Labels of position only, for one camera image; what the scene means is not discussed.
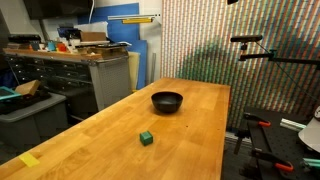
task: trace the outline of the wall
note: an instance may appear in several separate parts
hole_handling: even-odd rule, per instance
[[[232,87],[228,126],[238,127],[245,106],[307,115],[320,99],[316,66],[238,61],[236,35],[263,35],[259,43],[277,57],[318,59],[320,1],[239,0],[163,1],[161,76],[226,84]],[[248,43],[247,53],[265,53]],[[293,77],[298,88],[280,70]],[[308,91],[314,97],[306,95]]]
[[[161,0],[96,0],[96,7],[113,6],[120,4],[139,3],[140,14],[157,14],[161,13]],[[0,8],[8,24],[11,34],[40,34],[41,29],[37,20],[30,20],[24,7],[23,0],[1,0]],[[77,24],[76,17],[57,18],[44,20],[44,25],[50,39],[58,37],[57,28],[59,24],[73,23]],[[148,41],[148,77],[150,80],[150,70],[152,62],[152,53],[157,54],[157,64],[155,79],[160,77],[160,54],[161,54],[161,25],[158,22],[140,25],[141,39]]]

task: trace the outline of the colorful dotted backdrop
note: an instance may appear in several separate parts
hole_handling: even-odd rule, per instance
[[[236,129],[245,106],[309,115],[319,105],[267,59],[238,61],[235,35],[263,35],[278,58],[319,59],[319,0],[163,0],[161,77],[232,87],[228,128]],[[248,43],[247,53],[264,53]],[[280,63],[305,91],[320,99],[315,65]]]

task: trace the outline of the clamp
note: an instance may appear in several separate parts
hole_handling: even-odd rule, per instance
[[[293,165],[289,161],[284,161],[271,153],[263,152],[261,149],[258,149],[258,148],[252,149],[250,155],[257,159],[274,163],[274,166],[279,170],[286,171],[286,172],[293,171]]]
[[[264,127],[269,127],[269,126],[271,126],[271,122],[270,122],[270,121],[264,120],[264,119],[258,117],[258,116],[255,115],[255,114],[252,114],[252,113],[244,112],[243,117],[244,117],[246,120],[258,121],[258,124],[259,124],[260,126],[264,126]]]
[[[244,130],[244,129],[239,129],[235,133],[235,136],[238,137],[238,140],[237,140],[237,144],[236,144],[236,147],[234,148],[233,153],[234,154],[238,154],[243,138],[250,138],[250,131],[249,130]]]

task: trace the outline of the gray bin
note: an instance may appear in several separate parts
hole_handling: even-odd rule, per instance
[[[50,94],[49,99],[0,115],[0,140],[25,151],[67,129],[66,97]]]

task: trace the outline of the green object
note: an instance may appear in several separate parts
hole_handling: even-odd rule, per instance
[[[146,146],[153,143],[153,136],[149,131],[140,133],[140,141],[144,146]]]
[[[320,168],[320,159],[309,159],[303,158],[304,162],[307,163],[310,167]]]

